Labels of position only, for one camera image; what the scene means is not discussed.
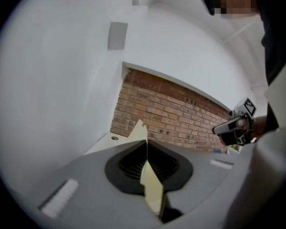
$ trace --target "red brick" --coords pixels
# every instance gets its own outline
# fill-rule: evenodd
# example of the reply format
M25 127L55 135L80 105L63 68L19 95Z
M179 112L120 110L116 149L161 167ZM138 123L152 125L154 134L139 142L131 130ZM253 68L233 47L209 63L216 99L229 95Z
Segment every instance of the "red brick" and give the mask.
M186 92L187 92L187 89L185 87L182 87L182 86L177 85L177 84L172 85L170 87L170 90L175 92L175 93L181 94L181 95L186 95Z
M155 103L160 103L160 99L155 96L149 96L149 101L155 102Z
M118 104L125 105L125 106L131 107L131 108L132 108L133 105L134 105L134 103L129 102L129 101L124 100L124 99L121 99L121 98L118 99Z
M147 136L148 136L148 137L154 137L154 138L157 138L157 139L162 139L162 137L163 137L162 134L154 133L154 132L149 132L149 133L147 133Z
M204 133L204 132L198 132L198 135L199 135L199 136L205 136L205 137L208 137L208 134L207 134L207 133Z
M169 101L163 100L163 99L159 99L160 104L164 105L164 106L171 106L171 103Z
M186 107L183 107L183 106L180 108L180 110L183 111L183 112L186 112L188 114L191 114L191 115L193 115L195 113L193 109L189 109L189 108L186 108Z
M151 131L151 132L158 132L158 131L159 131L159 128L149 125L149 126L147 127L147 130L148 130L148 131Z
M194 125L196 125L196 126L201 126L201 123L198 122L198 121L195 121L195 122L194 122Z
M185 137L186 137L186 134L184 134L184 133L179 133L179 134L178 134L178 137L185 138Z
M174 103L171 103L171 108L173 109L180 109L181 105L178 105L178 104L174 104Z
M162 118L162 122L166 123L166 124L169 124L169 125L176 125L176 126L180 125L180 122L175 121L175 120L171 120L171 119L168 119L168 118Z
M154 108L148 107L146 111L147 111L148 113L152 113L152 114L155 114L155 115L160 115L160 116L163 116L163 117L168 117L168 113L167 113L167 112L164 112L164 111L159 110L159 109L154 109Z
M203 116L202 113L200 113L200 112L196 112L195 115L200 117L200 118L202 118L202 116Z
M181 128L181 127L176 127L175 130L176 130L176 132L182 132L182 133L186 133L186 134L192 133L192 130Z
M215 123L215 122L213 122L213 121L210 121L210 125L211 125L211 126L217 126L218 124Z
M142 87L139 87L139 86L134 86L133 89L138 91L138 92L141 92L141 93L145 93L145 94L148 94L148 95L156 96L156 92L155 91L152 91L152 90L149 90L149 89L146 89L146 88L142 88Z
M124 105L117 104L115 107L115 110L121 111L121 112L127 112L127 107Z
M140 105L140 104L135 104L134 105L134 108L137 109L137 110L141 110L141 111L146 111L146 106L144 105Z
M174 132L174 131L169 131L169 133L165 132L165 134L171 135L171 136L178 136L178 132Z
M157 121L154 121L154 120L145 119L144 123L146 125L152 125L152 126L155 126L155 127L158 127L158 128L163 128L163 129L165 128L165 124L164 123L157 122Z
M175 145L182 147L182 146L183 146L183 143L175 143Z
M192 140L198 140L198 137L196 135L189 135L189 134L187 134L185 138L186 139L192 139Z
M122 117L122 118L129 119L129 120L132 118L131 114L124 113L118 110L114 111L114 116Z
M150 118L150 114L149 113L146 113L146 112L143 112L143 111L139 111L139 110L136 110L136 109L128 108L127 112L130 113L130 114L133 114L133 115L140 116L140 117Z
M198 132L201 132L201 130L202 130L201 127L197 127L195 125L189 125L189 129L194 130L194 131L198 131Z
M126 82L123 82L122 87L126 87L126 88L130 88L131 89L133 87L133 85L131 85L129 83L126 83Z
M112 121L114 121L116 123L126 124L127 120L124 118L119 118L119 117L114 116Z
M174 103L174 104L178 104L178 105L182 105L182 106L185 106L185 102L179 100L179 99L176 99L176 98L173 98L173 97L170 97L170 96L167 96L167 100Z
M164 94L161 94L161 93L156 93L156 96L157 97L160 97L160 98L162 98L162 99L167 99L167 95L164 95Z
M169 144L172 144L172 145L175 145L175 142L171 142L171 141L161 141L163 143L169 143Z
M170 130L170 131L174 131L175 130L175 126L173 126L173 125L166 125L165 128L167 130Z
M188 129L189 128L189 124L181 123L180 127Z
M132 95L132 96L136 96L138 94L137 91L133 89L125 88L125 87L121 88L121 93L125 93L125 94Z
M150 117L152 120L155 120L155 121L159 121L161 122L162 121L162 117L161 116L158 116L158 115L153 115L151 114L151 117Z
M210 121L213 120L212 117L210 117L210 116L208 116L208 115L205 115L205 114L203 114L203 118L204 118L204 119L207 119L207 120L210 120Z
M157 89L159 87L159 86L155 85L153 82L148 81L148 79L146 79L146 78L144 79L144 81L142 81L141 79L134 80L133 85L139 86L139 87L144 88L144 89L153 90L153 91L157 91Z
M189 109L193 109L193 105L192 104L188 104L188 103L185 103L185 106Z
M209 107L207 107L207 106L204 106L204 109L205 109L206 112L209 112L209 113L211 111L211 109Z
M200 118L200 117L198 117L196 115L192 115L192 120L199 121L199 122L204 122L203 118Z
M211 129L211 126L210 126L210 125L207 125L207 124L205 124L205 123L201 123L201 127L207 128L207 129Z
M136 123L138 122L138 120L140 120L141 118L139 116L135 116L135 115L131 115L131 120L135 121Z
M187 139L177 138L177 137L173 137L173 138L172 138L172 141L173 141L173 142L177 142L177 143L188 143L188 142L189 142L189 140L187 140Z
M121 135L123 135L123 136L126 136L126 137L129 137L129 135L130 135L130 132L127 132L127 131L121 131Z
M127 130L128 129L127 125L123 125L123 124L116 123L116 122L112 122L111 126L116 128L116 129L120 129L120 130Z
M162 140L164 140L164 141L171 141L171 140L172 140L172 137L171 137L171 136L168 136L168 135L163 135L163 136L162 136Z
M188 113L183 113L183 116L187 119L191 119L192 115Z
M181 121L181 122L190 124L190 125L194 125L194 120L191 120L191 119L187 119L187 118L184 118L184 117L179 117L178 120Z
M120 129L117 129L117 128L114 128L114 127L111 127L111 128L110 128L110 132L111 132L111 133L115 133L115 134L120 134L120 133L121 133L121 130L120 130Z
M154 104L153 107L159 110L164 110L164 105L161 105L161 104Z
M213 114L213 113L211 113L211 117L212 117L212 118L216 118L216 115Z
M172 120L178 120L179 116L174 115L174 114L168 114L168 118L170 118Z
M149 100L149 95L147 94L144 94L144 93L138 93L138 98L142 98L142 99L146 99L146 100Z
M120 93L119 98L122 98L124 100L129 100L129 95L124 94L124 93Z
M153 107L153 103L152 102L144 100L144 99L141 99L141 98L130 96L129 101L137 103L137 104L142 104L142 105L145 105L145 106Z
M186 148L196 148L196 145L184 143L182 147L186 147Z
M194 109L195 111L197 111L197 112L201 112L201 109L200 109L199 107L197 107L197 106L193 106L193 109Z
M180 110L172 109L172 108L167 107L167 106L164 108L164 111L169 112L169 113L174 114L174 115L183 116L183 113Z

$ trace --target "person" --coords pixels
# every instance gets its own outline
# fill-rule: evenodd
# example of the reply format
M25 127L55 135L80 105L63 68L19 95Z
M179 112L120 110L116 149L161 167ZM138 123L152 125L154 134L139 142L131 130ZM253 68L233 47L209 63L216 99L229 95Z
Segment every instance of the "person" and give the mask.
M286 0L202 0L211 15L224 18L261 17L265 35L266 78L270 85L286 63ZM267 116L254 119L251 138L278 128L275 115L268 105Z

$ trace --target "white strip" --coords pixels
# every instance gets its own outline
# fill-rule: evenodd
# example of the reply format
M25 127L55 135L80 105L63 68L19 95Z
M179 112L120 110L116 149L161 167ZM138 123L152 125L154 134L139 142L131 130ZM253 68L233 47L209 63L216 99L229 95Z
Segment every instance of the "white strip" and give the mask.
M224 169L232 169L232 167L233 167L233 165L230 165L230 164L227 164L224 162L220 162L220 161L215 160L215 159L212 159L210 164L214 165L214 166L218 166L220 168L224 168Z
M66 184L51 198L51 200L43 206L41 211L53 219L57 218L78 188L78 185L77 181L72 179L68 180Z

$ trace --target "hand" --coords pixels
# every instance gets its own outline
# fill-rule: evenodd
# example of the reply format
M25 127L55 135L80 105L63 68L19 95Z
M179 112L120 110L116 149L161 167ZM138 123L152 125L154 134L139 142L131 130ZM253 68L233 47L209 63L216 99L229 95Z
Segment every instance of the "hand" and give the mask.
M248 119L244 118L236 122L236 127L241 128L243 132L247 132L249 130Z

